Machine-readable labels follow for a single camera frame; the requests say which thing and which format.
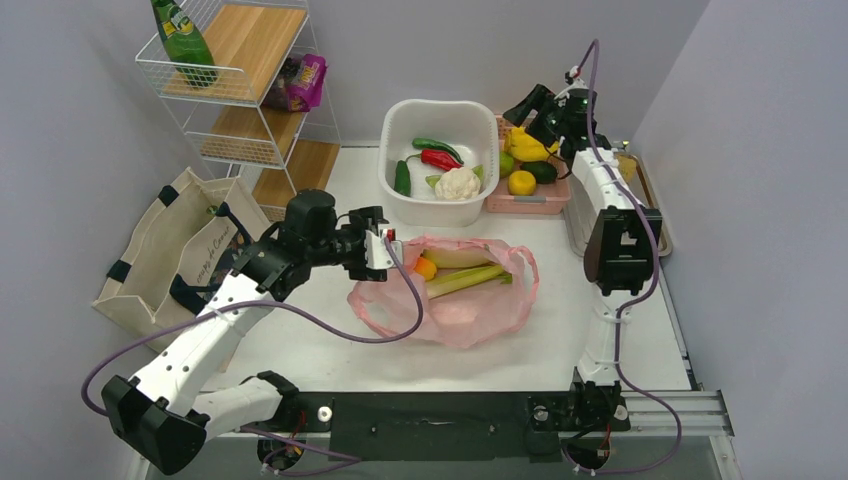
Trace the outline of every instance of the green chili pepper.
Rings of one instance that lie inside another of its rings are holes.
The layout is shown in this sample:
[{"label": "green chili pepper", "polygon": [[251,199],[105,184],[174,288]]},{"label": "green chili pepper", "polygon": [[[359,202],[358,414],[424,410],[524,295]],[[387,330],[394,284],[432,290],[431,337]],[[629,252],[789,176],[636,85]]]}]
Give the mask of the green chili pepper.
[{"label": "green chili pepper", "polygon": [[395,191],[406,197],[412,194],[412,181],[409,179],[409,165],[406,160],[398,161],[395,167]]},{"label": "green chili pepper", "polygon": [[460,165],[465,165],[462,159],[459,158],[459,153],[447,143],[440,142],[438,140],[431,140],[429,138],[418,137],[412,140],[412,146],[421,150],[429,148],[432,150],[441,150],[443,152],[448,152],[453,156],[453,158],[456,159],[457,162],[459,162]]}]

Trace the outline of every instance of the green vegetable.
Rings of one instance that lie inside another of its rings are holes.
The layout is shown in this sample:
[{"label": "green vegetable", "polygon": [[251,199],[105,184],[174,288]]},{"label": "green vegetable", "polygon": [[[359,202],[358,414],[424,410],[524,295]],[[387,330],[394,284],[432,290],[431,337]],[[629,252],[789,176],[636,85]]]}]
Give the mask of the green vegetable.
[{"label": "green vegetable", "polygon": [[459,162],[460,165],[464,165],[464,163],[462,162],[462,158],[459,157],[459,152],[454,150],[453,147],[451,147],[447,143],[440,142],[438,140],[432,140],[429,138],[418,137],[412,140],[412,146],[420,150],[431,149],[448,152],[453,156],[453,158],[456,159],[457,162]]},{"label": "green vegetable", "polygon": [[489,259],[476,250],[428,249],[422,257],[436,264],[438,268],[470,268],[489,263]]},{"label": "green vegetable", "polygon": [[488,282],[494,278],[498,278],[504,269],[500,265],[491,265],[488,267],[474,268],[471,272],[467,270],[451,273],[442,277],[434,278],[429,282],[425,282],[427,288],[427,298],[434,299],[453,293],[463,288],[473,287],[483,282]]},{"label": "green vegetable", "polygon": [[556,167],[548,162],[522,163],[521,169],[530,172],[536,179],[536,183],[540,185],[556,182],[557,175],[559,175]]},{"label": "green vegetable", "polygon": [[[471,169],[477,178],[480,179],[480,183],[483,183],[483,165],[477,165],[476,167]],[[439,180],[442,178],[442,175],[427,175],[424,177],[424,180],[427,181],[427,185],[430,185],[430,188],[436,188],[436,184],[439,183]]]},{"label": "green vegetable", "polygon": [[409,165],[405,160],[398,161],[395,167],[395,191],[406,197],[412,194],[412,181],[409,179]]}]

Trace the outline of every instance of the yellow lemon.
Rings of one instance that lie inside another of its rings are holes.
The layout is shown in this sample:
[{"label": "yellow lemon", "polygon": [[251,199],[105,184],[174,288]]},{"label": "yellow lemon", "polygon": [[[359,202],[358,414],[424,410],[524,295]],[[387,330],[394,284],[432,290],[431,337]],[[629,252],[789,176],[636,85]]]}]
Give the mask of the yellow lemon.
[{"label": "yellow lemon", "polygon": [[510,195],[533,195],[536,191],[536,178],[530,172],[518,170],[510,174],[507,187]]}]

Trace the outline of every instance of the cauliflower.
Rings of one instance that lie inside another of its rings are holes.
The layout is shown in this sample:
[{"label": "cauliflower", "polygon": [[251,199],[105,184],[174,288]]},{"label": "cauliflower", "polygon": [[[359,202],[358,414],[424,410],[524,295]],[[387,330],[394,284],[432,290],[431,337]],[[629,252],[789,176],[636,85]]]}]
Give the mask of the cauliflower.
[{"label": "cauliflower", "polygon": [[468,167],[454,168],[442,174],[436,184],[439,200],[468,200],[480,191],[480,178]]}]

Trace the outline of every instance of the pink plastic bag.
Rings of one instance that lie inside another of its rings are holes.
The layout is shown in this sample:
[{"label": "pink plastic bag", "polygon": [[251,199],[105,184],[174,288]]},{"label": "pink plastic bag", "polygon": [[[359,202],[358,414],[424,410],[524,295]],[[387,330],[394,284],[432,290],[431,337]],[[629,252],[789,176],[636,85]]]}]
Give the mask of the pink plastic bag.
[{"label": "pink plastic bag", "polygon": [[[412,271],[421,252],[428,248],[480,252],[511,273],[512,284],[489,281],[428,300],[424,277]],[[424,302],[424,320],[412,337],[467,348],[501,333],[517,332],[527,323],[539,289],[539,270],[526,247],[510,247],[501,240],[425,235],[404,242],[403,257],[404,268]],[[533,271],[529,289],[524,278],[528,264]],[[389,271],[384,283],[358,282],[347,301],[357,317],[384,337],[408,330],[418,316],[412,293],[396,269]]]}]

